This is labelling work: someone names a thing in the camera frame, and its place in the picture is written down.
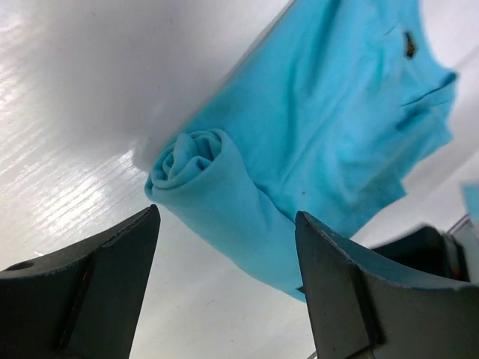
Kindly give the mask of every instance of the screw hole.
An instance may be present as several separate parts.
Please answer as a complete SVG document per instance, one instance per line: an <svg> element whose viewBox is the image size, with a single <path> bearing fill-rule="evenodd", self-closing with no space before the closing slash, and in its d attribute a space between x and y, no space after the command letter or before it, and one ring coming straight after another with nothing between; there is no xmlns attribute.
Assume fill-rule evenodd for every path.
<svg viewBox="0 0 479 359"><path fill-rule="evenodd" d="M19 271L20 269L31 268L31 267L33 267L33 265L34 264L32 262L21 262L21 263L14 264L11 267L8 267L6 270L7 271Z"/></svg>

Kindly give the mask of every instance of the white tabletop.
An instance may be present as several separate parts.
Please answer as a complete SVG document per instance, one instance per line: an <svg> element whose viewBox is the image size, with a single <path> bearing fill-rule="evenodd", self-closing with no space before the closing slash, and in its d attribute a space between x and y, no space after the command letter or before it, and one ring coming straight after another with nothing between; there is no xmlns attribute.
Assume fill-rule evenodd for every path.
<svg viewBox="0 0 479 359"><path fill-rule="evenodd" d="M146 207L144 170L287 3L2 0L0 267ZM462 73L456 140L408 177L410 196L355 237L366 245L420 221L450 226L464 211L458 183L479 178L479 3L424 8L434 51ZM160 211L132 358L312 353L304 304L252 280Z"/></svg>

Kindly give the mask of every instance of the clothing tag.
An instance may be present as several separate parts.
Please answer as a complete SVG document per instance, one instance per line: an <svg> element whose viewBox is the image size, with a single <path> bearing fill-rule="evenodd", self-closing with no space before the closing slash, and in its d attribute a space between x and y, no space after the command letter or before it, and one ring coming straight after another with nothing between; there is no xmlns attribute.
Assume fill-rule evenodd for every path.
<svg viewBox="0 0 479 359"><path fill-rule="evenodd" d="M412 35L410 32L407 31L404 34L406 35L406 43L407 43L406 57L410 59L410 58L413 58L414 54L416 53L416 45L414 44L414 41L412 41Z"/></svg>

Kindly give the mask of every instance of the white surface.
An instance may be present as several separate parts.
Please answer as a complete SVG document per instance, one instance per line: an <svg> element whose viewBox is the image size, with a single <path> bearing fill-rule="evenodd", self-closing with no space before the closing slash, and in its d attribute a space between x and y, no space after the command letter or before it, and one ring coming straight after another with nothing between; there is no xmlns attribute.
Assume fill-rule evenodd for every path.
<svg viewBox="0 0 479 359"><path fill-rule="evenodd" d="M148 205L153 158L288 0L2 0L0 267L100 232ZM372 245L463 213L479 178L479 3L428 0L439 59L462 72L456 140L411 195L356 237ZM306 358L308 315L250 279L165 209L132 358Z"/></svg>

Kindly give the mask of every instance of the folded shirt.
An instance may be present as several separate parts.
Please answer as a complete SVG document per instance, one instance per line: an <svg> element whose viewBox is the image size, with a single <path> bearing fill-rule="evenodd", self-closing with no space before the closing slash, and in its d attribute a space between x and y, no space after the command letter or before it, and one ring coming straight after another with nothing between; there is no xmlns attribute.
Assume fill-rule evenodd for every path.
<svg viewBox="0 0 479 359"><path fill-rule="evenodd" d="M296 0L162 151L145 186L252 277L304 300L298 210L351 236L451 139L456 75L417 0Z"/></svg>

